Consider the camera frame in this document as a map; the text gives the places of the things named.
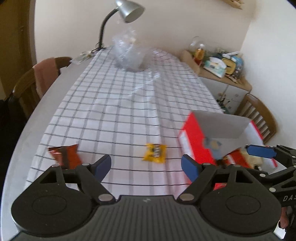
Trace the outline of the person left hand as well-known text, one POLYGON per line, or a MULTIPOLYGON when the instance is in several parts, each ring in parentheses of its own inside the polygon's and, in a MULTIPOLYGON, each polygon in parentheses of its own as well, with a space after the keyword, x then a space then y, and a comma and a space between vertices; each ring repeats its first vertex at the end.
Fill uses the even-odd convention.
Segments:
POLYGON ((280 221, 279 221, 279 227, 281 229, 286 229, 289 225, 289 220, 287 216, 287 207, 282 207, 281 208, 281 216, 280 216, 280 221))

